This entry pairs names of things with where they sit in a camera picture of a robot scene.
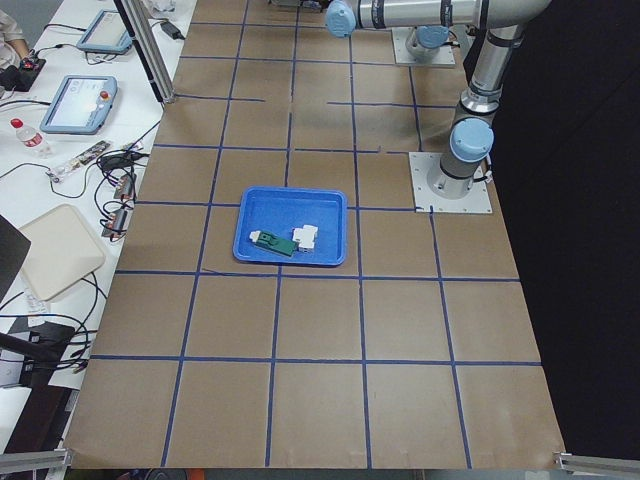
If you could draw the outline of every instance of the robotic arm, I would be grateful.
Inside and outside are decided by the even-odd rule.
[[[327,10],[326,24],[336,37],[350,36],[356,28],[465,24],[487,29],[472,79],[460,95],[450,149],[428,175],[429,186],[436,194],[457,199],[471,189],[477,166],[493,146],[490,126],[513,51],[522,43],[527,22],[550,3],[551,0],[334,0]]]

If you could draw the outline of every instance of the white table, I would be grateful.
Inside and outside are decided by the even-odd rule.
[[[176,11],[170,14],[171,21],[185,36],[196,1],[178,0]],[[102,9],[115,9],[115,6],[111,1],[104,0],[65,0],[51,22],[84,28],[90,24]],[[167,70],[173,77],[178,65],[183,41],[170,39],[161,31],[159,26],[154,27],[153,32]],[[75,45],[79,35],[80,32],[74,30],[50,27],[43,32],[34,48],[39,50],[59,43]],[[136,140],[160,120],[162,107],[153,95],[134,48],[126,55],[99,65],[89,65],[85,60],[84,53],[73,47],[44,50],[40,56],[47,60],[47,64],[33,87],[29,92],[15,93],[11,100],[51,101],[65,75],[111,75],[117,79],[119,89],[114,107],[104,126],[95,135],[46,135],[54,150],[54,155],[47,159],[37,159],[26,152],[15,138],[14,129],[9,124],[11,118],[19,117],[26,124],[37,128],[47,107],[17,104],[16,106],[0,108],[0,174],[24,162],[41,163],[51,167],[57,166],[81,153],[99,140],[111,140],[113,146],[119,148],[128,142]],[[5,98],[0,103],[7,100],[7,97],[8,95],[5,95]],[[156,131],[153,130],[144,138],[144,152],[150,151],[155,133]],[[56,185],[56,190],[67,195],[79,193],[82,190],[84,173],[84,170],[75,172],[63,183]],[[138,181],[142,179],[143,173],[144,169],[138,169]],[[102,232],[102,227],[99,224],[101,217],[93,202],[93,192],[101,179],[102,176],[99,170],[95,167],[92,168],[88,175],[86,193],[78,199],[71,200],[51,193],[49,179],[45,175],[44,169],[29,166],[22,167],[10,176],[0,180],[0,214],[16,227],[21,227],[58,205],[71,204],[82,213],[88,224],[99,236]],[[105,185],[103,185],[98,194],[98,199],[102,203],[113,196],[113,189]],[[104,265],[95,272],[95,275],[100,287],[105,292],[108,292],[122,248],[122,242],[111,243],[108,239],[104,239],[104,243],[107,245],[108,250],[107,259]],[[5,299],[11,298],[11,296],[23,291],[23,289],[24,284],[18,278]],[[93,287],[87,283],[79,282],[61,295],[54,297],[48,303],[48,309],[51,313],[66,314],[82,319],[91,307],[93,296]],[[27,302],[23,297],[18,298],[2,313],[16,315],[27,313]],[[103,308],[104,300],[101,299],[86,324],[88,329],[98,328]],[[71,321],[59,321],[60,323],[74,326]],[[7,332],[11,323],[10,320],[0,319],[0,331]],[[63,358],[66,358],[70,351],[66,352]],[[63,370],[54,373],[50,384],[79,389],[83,377],[83,373],[73,374],[71,369]],[[26,403],[28,392],[29,389],[25,387],[0,388],[0,405],[2,405],[0,409],[0,452],[4,451],[6,447],[22,408]]]

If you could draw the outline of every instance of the black wall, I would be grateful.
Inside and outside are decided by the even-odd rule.
[[[566,449],[640,459],[640,1],[554,0],[494,173]]]

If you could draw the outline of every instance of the blue tray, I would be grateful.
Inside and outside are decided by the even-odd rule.
[[[251,241],[254,230],[291,239],[293,229],[318,227],[313,252],[287,257],[263,250]],[[233,242],[234,256],[243,262],[336,266],[347,256],[347,197],[337,190],[250,187],[242,195]]]

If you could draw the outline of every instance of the blue joint cap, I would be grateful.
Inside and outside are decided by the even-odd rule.
[[[325,24],[334,37],[350,37],[356,29],[356,16],[344,0],[333,0],[327,8]]]
[[[449,40],[449,27],[428,25],[416,29],[418,43],[424,48],[439,48]]]
[[[463,162],[479,162],[491,151],[493,139],[493,130],[487,122],[467,118],[451,131],[451,152]]]

